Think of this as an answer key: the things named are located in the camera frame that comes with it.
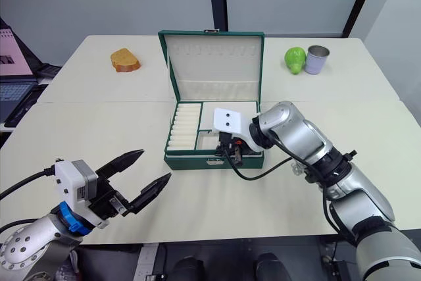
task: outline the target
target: open box lid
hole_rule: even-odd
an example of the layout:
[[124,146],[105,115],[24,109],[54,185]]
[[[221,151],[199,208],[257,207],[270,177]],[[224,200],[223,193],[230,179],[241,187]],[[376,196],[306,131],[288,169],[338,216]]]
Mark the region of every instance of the open box lid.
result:
[[177,101],[258,101],[264,33],[158,33]]

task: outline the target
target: slice of bread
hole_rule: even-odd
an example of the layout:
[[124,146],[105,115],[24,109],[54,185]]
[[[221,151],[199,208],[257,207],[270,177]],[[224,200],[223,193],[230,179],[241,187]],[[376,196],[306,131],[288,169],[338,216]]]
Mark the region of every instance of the slice of bread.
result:
[[117,72],[131,72],[140,68],[140,62],[126,48],[111,54],[111,62]]

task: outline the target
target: purple cup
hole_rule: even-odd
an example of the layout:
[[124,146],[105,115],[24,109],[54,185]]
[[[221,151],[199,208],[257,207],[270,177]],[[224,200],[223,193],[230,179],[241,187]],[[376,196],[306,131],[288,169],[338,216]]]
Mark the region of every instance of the purple cup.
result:
[[324,46],[312,45],[307,52],[305,60],[305,71],[312,75],[317,75],[323,68],[330,52]]

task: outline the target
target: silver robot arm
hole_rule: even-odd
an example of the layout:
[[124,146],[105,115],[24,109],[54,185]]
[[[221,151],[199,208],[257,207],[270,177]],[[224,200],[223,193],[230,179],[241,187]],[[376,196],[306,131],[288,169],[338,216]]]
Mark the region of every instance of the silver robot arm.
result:
[[63,198],[51,212],[18,229],[0,248],[1,281],[53,280],[69,253],[95,227],[104,228],[108,218],[137,214],[170,179],[166,174],[127,201],[109,183],[109,178],[132,165],[143,153],[131,151],[113,159],[95,172],[82,160],[58,160],[54,164],[57,190]]
[[246,142],[255,142],[250,146],[253,149],[281,146],[306,162],[296,160],[293,171],[305,172],[307,182],[326,190],[333,220],[347,240],[357,245],[362,280],[421,280],[421,252],[393,225],[395,215],[389,201],[351,162],[355,151],[342,155],[289,101],[249,120],[249,130],[240,128],[244,117],[242,124],[224,127],[224,115],[221,109],[215,110],[215,130],[239,138],[244,135]]

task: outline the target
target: white robot part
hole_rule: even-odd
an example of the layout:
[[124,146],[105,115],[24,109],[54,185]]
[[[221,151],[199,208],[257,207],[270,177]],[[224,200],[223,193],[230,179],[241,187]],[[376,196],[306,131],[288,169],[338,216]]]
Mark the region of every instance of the white robot part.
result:
[[84,217],[98,228],[109,224],[108,220],[98,217],[89,206],[89,199],[97,195],[98,176],[84,161],[59,161],[55,164],[55,177],[59,195],[70,209]]
[[240,112],[235,112],[222,108],[215,108],[213,116],[213,132],[225,132],[232,134],[232,137],[241,138],[255,152],[263,151],[253,141],[250,135],[251,119],[243,116]]

